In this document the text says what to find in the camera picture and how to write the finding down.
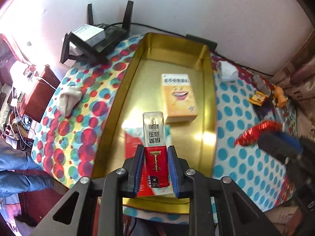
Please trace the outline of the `red wooden nightstand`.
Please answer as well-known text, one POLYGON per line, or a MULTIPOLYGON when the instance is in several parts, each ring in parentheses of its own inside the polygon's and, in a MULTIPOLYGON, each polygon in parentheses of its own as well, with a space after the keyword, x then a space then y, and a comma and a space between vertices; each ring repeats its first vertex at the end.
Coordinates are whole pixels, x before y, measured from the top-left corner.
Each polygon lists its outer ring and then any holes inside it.
POLYGON ((29 89, 23 90, 23 98, 18 103, 19 115, 21 117, 27 115, 40 123, 59 84, 60 80, 49 65, 39 68, 39 72, 36 72, 29 82, 29 89))

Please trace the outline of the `red clear-capped tube box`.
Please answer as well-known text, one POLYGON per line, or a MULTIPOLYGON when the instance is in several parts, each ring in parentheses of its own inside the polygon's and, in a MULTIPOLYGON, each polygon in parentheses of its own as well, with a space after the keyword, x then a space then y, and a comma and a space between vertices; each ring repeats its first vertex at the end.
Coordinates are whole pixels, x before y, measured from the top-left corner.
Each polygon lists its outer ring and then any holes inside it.
POLYGON ((166 188, 170 183, 163 113, 143 113, 143 132, 148 187, 166 188))

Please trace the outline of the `yellow smiling face box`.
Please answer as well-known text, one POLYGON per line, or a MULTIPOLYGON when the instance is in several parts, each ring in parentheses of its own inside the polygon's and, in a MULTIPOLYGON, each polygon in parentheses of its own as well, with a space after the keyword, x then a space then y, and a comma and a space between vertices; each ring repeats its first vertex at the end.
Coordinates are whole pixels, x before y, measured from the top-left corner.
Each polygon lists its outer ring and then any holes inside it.
POLYGON ((162 74, 161 82, 166 123, 195 120, 198 110, 188 74, 162 74))

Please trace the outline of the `black power adapter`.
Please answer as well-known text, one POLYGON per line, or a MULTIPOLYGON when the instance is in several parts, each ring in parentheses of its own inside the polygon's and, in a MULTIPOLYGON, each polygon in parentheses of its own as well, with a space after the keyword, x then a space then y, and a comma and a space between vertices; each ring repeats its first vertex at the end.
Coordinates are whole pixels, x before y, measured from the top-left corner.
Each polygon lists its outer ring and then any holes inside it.
POLYGON ((208 40, 208 39, 205 39, 202 37, 197 37, 197 36, 190 35, 190 34, 187 34, 185 38, 188 40, 196 41, 196 42, 201 43, 203 45, 207 45, 208 50, 210 50, 210 52, 215 52, 217 45, 218 45, 215 41, 211 41, 211 40, 208 40))

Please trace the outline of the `grey sock on left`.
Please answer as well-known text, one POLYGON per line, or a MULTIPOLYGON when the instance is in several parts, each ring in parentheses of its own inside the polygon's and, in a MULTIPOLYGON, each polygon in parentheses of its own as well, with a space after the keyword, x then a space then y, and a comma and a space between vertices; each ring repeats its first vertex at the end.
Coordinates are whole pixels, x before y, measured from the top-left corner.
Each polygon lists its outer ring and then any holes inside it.
POLYGON ((59 98, 59 107, 58 110, 65 117, 71 114, 71 111, 75 105, 81 100, 82 91, 80 87, 69 86, 66 89, 61 91, 59 98))

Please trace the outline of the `beige printed pillow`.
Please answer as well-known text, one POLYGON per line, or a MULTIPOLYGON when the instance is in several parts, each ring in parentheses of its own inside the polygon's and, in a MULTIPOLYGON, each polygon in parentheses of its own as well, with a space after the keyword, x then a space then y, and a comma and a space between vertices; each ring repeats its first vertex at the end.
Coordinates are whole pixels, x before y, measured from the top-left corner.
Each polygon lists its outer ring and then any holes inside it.
POLYGON ((314 30, 270 81, 295 103, 298 136, 314 140, 314 30))

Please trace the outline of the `orange pig toy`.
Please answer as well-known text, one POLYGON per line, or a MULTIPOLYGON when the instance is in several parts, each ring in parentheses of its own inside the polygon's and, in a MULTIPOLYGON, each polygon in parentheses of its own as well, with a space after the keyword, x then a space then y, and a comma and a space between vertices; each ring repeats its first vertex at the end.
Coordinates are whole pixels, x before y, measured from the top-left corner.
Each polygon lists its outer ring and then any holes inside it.
POLYGON ((284 92, 281 87, 275 86, 273 89, 273 95, 277 101, 277 107, 283 108, 286 106, 288 98, 284 96, 284 92))

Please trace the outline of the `orange snack packet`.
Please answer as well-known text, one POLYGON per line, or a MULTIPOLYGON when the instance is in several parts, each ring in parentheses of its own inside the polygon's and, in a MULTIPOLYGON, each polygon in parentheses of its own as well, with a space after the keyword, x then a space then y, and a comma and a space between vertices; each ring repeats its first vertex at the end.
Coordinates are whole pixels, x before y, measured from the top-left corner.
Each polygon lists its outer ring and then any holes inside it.
POLYGON ((248 102, 253 105, 258 105, 259 107, 261 107, 268 98, 269 98, 268 95, 260 91, 256 91, 252 96, 248 98, 248 102))

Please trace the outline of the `black purple snack pouch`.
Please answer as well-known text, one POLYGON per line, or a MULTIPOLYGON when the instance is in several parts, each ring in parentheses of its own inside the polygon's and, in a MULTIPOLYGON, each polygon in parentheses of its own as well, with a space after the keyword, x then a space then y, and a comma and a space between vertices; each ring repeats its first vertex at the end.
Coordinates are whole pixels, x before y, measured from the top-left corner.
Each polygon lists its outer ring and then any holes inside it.
POLYGON ((275 107, 275 99, 272 95, 261 106, 253 104, 253 110, 259 121, 264 120, 269 112, 274 112, 275 107))

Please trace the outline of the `red teal white box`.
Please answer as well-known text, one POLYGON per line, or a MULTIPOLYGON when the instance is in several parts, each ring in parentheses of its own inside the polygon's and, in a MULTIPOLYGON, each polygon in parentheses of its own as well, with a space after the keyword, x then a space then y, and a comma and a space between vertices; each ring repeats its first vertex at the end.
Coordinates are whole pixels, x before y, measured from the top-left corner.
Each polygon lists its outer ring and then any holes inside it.
MULTIPOLYGON (((139 144, 144 145, 144 132, 143 128, 125 128, 125 157, 131 158, 135 155, 136 149, 139 144)), ((173 189, 171 181, 170 185, 166 188, 149 188, 147 183, 146 165, 144 164, 142 171, 142 179, 140 183, 139 192, 137 197, 173 197, 173 189)))

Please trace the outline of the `silver foil pouch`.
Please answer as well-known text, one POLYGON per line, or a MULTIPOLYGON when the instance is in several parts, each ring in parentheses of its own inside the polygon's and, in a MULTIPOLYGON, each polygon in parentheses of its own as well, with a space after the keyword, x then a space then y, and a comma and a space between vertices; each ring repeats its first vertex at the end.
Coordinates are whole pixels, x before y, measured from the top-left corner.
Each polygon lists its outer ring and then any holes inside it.
POLYGON ((260 75, 254 75, 252 77, 252 81, 254 82, 258 91, 264 93, 267 96, 270 96, 271 91, 260 75))
POLYGON ((276 107, 274 110, 275 121, 281 124, 282 128, 287 128, 287 119, 284 116, 283 109, 281 107, 276 107))

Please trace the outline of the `blue clothing pile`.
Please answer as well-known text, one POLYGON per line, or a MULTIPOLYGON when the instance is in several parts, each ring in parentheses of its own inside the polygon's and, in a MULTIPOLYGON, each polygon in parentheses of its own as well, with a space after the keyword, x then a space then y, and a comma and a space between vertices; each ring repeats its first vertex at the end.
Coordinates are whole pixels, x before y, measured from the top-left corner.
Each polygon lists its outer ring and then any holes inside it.
POLYGON ((54 187, 53 178, 48 175, 26 175, 20 171, 40 170, 28 152, 16 150, 1 140, 0 154, 1 197, 6 198, 23 192, 41 191, 54 187))

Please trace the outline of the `red foil candy wrapper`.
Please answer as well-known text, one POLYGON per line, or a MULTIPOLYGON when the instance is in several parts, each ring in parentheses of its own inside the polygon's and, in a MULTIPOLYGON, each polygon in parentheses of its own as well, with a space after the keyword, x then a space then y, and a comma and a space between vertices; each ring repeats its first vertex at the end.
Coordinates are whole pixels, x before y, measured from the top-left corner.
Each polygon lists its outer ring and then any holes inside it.
POLYGON ((258 141, 264 132, 282 131, 282 125, 273 120, 266 120, 250 127, 241 134, 234 142, 234 146, 251 146, 258 141))

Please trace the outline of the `black wifi router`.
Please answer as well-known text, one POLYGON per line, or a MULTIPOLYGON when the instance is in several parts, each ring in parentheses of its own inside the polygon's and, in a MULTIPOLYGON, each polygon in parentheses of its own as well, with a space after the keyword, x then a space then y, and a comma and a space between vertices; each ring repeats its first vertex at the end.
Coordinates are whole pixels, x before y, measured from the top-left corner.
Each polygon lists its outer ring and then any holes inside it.
POLYGON ((107 61, 107 56, 130 33, 132 11, 133 1, 128 1, 121 27, 118 23, 95 25, 92 4, 88 4, 88 23, 64 36, 60 62, 75 60, 95 65, 107 61))

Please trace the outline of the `white box on router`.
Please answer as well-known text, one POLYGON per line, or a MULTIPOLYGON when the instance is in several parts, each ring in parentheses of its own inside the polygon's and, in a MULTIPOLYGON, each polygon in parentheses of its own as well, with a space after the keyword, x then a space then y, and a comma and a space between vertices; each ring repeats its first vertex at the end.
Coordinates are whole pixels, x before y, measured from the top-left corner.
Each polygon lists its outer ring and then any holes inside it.
POLYGON ((96 26, 83 24, 74 29, 72 32, 80 40, 87 43, 90 47, 94 47, 106 38, 105 30, 96 26))

